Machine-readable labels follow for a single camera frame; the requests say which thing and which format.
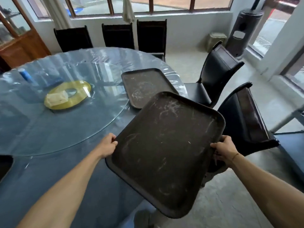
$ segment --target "bracelet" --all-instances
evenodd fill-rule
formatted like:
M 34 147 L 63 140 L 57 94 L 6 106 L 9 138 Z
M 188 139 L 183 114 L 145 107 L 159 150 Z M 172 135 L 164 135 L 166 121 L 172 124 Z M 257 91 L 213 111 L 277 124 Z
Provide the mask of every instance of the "bracelet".
M 238 154 L 240 154 L 240 153 L 236 153 L 234 156 L 233 156 L 233 158 L 232 158 L 232 162 L 233 162 L 233 160 L 234 160 L 234 158 L 238 155 Z

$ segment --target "blue table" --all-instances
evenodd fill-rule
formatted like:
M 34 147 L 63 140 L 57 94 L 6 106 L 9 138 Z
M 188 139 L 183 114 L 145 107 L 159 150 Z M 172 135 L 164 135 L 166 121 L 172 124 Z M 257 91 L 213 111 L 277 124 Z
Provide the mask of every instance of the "blue table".
M 104 137 L 119 134 L 138 110 L 129 106 L 121 73 L 158 68 L 187 97 L 176 72 L 154 56 L 131 49 L 93 48 L 59 53 L 21 66 L 0 78 L 0 154 L 14 163 L 0 183 L 0 227 L 13 228 L 29 208 L 77 165 Z M 51 111 L 43 98 L 54 80 L 84 80 L 92 91 L 76 107 Z M 116 227 L 143 198 L 101 160 L 71 227 Z

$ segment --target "floor drain grate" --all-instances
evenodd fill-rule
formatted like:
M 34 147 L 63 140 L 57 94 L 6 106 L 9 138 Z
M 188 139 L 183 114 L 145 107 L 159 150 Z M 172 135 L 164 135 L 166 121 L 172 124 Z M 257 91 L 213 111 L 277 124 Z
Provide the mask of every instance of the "floor drain grate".
M 271 46 L 271 43 L 265 40 L 264 38 L 262 38 L 261 36 L 258 36 L 256 38 L 256 42 L 258 42 L 261 46 L 263 46 L 266 49 L 269 49 Z

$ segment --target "dining table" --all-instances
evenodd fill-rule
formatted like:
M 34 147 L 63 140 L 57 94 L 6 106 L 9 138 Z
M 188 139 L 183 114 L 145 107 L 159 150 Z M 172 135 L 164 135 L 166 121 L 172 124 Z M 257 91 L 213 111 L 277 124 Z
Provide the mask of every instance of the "dining table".
M 13 164 L 0 182 L 0 227 L 14 228 L 30 207 L 75 167 L 108 133 L 118 135 L 137 115 L 121 74 L 160 69 L 181 96 L 179 75 L 164 61 L 132 49 L 106 47 L 57 53 L 0 76 L 0 154 Z M 21 75 L 30 75 L 27 81 Z M 73 107 L 45 106 L 46 94 L 63 82 L 87 82 L 86 97 Z M 76 94 L 68 90 L 69 97 Z M 117 227 L 143 197 L 101 160 L 72 228 Z

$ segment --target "plastic table cover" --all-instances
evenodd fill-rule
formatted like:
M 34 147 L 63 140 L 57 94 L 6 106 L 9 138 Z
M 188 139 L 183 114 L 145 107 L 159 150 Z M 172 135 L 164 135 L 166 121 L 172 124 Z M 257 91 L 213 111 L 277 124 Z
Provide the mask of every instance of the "plastic table cover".
M 180 95 L 187 97 L 172 68 L 150 54 L 131 49 L 58 53 L 20 68 L 32 76 L 34 84 L 26 82 L 16 69 L 0 78 L 0 154 L 14 156 L 11 170 L 0 183 L 0 227 L 15 227 L 104 135 L 119 134 L 138 113 L 129 106 L 121 73 L 158 68 Z M 51 111 L 43 99 L 61 79 L 87 81 L 92 91 L 76 107 Z M 142 200 L 101 160 L 71 227 L 116 227 Z

